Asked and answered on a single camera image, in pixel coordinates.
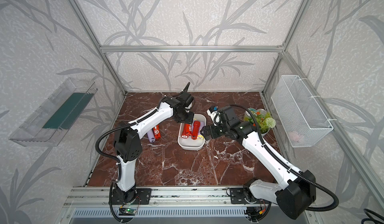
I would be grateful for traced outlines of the red ribbed flashlight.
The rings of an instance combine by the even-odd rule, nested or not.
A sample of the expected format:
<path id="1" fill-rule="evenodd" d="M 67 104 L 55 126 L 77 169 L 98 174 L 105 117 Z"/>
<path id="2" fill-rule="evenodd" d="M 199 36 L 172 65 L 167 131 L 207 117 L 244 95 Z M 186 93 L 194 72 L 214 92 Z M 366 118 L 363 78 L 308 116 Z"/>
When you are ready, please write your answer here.
<path id="1" fill-rule="evenodd" d="M 192 140 L 196 140 L 198 138 L 198 132 L 199 132 L 199 128 L 201 126 L 201 122 L 200 121 L 194 121 L 193 122 L 193 129 L 192 129 Z"/>

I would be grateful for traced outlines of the red flashlight with white label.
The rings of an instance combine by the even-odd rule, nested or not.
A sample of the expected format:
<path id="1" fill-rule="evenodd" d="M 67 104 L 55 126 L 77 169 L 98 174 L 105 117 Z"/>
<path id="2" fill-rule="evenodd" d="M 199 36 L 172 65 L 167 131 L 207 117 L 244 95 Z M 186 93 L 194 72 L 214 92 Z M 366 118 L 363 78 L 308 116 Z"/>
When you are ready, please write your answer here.
<path id="1" fill-rule="evenodd" d="M 192 126 L 190 124 L 184 124 L 181 137 L 187 139 L 192 135 Z"/>

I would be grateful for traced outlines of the purple flashlight yellow rim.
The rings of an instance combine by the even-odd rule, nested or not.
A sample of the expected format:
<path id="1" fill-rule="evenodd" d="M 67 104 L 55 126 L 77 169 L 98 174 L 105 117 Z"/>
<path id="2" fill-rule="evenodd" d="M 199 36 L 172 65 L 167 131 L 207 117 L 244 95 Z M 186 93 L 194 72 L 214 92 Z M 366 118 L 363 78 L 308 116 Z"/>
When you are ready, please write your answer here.
<path id="1" fill-rule="evenodd" d="M 200 128 L 199 128 L 199 132 L 198 132 L 198 139 L 199 140 L 204 140 L 205 138 L 204 138 L 204 135 L 202 134 L 202 129 L 204 128 L 204 126 L 205 125 L 202 125 L 202 126 L 200 126 Z"/>

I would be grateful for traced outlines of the white plastic storage tray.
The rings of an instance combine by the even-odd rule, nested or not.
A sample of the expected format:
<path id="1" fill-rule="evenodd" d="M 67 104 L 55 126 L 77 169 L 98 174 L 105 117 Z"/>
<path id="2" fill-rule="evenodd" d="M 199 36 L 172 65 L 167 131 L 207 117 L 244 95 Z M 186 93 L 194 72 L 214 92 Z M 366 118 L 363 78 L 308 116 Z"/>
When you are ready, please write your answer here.
<path id="1" fill-rule="evenodd" d="M 184 150 L 198 151 L 203 148 L 205 138 L 201 134 L 201 129 L 206 124 L 206 117 L 202 114 L 194 114 L 192 124 L 180 125 L 178 134 L 178 144 Z"/>

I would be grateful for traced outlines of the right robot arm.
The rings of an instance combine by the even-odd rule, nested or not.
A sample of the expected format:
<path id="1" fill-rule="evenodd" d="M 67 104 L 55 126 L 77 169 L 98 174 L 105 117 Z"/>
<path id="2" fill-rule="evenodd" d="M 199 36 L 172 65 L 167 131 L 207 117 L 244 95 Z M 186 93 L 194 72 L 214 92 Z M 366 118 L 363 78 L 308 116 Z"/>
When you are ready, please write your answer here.
<path id="1" fill-rule="evenodd" d="M 293 220 L 304 211 L 327 212 L 339 205 L 339 198 L 332 191 L 318 184 L 309 170 L 302 172 L 280 155 L 262 137 L 257 121 L 242 121 L 235 107 L 235 104 L 223 108 L 211 106 L 207 113 L 213 123 L 204 126 L 201 134 L 207 140 L 225 136 L 237 141 L 273 175 L 275 183 L 254 180 L 244 186 L 249 202 L 263 199 L 274 203 Z"/>

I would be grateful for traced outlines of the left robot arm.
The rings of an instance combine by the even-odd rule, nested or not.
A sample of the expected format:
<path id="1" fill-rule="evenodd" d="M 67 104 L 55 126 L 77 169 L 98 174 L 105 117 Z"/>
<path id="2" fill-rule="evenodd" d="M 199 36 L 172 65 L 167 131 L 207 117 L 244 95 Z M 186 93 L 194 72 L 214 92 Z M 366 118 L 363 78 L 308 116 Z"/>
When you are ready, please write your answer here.
<path id="1" fill-rule="evenodd" d="M 112 190 L 120 202 L 131 203 L 136 199 L 135 166 L 136 161 L 143 151 L 141 139 L 152 128 L 173 118 L 177 123 L 192 124 L 194 113 L 190 111 L 193 96 L 187 91 L 182 91 L 175 96 L 164 96 L 156 107 L 141 117 L 121 125 L 102 134 L 95 143 L 95 149 L 103 157 L 116 161 L 118 178 L 112 182 Z M 114 148 L 116 155 L 110 155 L 100 149 L 100 143 L 110 134 L 114 134 Z"/>

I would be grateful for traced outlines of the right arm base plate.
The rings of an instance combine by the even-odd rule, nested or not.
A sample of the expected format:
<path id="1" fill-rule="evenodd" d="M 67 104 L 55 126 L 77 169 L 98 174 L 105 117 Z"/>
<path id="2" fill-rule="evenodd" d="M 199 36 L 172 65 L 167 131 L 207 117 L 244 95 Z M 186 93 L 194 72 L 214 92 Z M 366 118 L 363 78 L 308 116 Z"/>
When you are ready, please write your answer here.
<path id="1" fill-rule="evenodd" d="M 227 188 L 227 195 L 230 197 L 233 205 L 270 205 L 271 203 L 263 199 L 251 198 L 250 194 L 246 194 L 244 188 Z"/>

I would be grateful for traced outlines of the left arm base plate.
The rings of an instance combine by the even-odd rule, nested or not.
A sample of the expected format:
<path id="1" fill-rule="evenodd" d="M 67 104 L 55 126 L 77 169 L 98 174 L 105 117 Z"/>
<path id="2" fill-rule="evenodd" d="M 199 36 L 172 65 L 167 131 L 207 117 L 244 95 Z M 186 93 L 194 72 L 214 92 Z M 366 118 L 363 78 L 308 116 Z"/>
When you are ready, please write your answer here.
<path id="1" fill-rule="evenodd" d="M 129 190 L 126 193 L 123 193 L 119 189 L 113 188 L 111 192 L 110 203 L 112 205 L 148 205 L 151 199 L 152 189 L 150 188 L 138 188 Z"/>

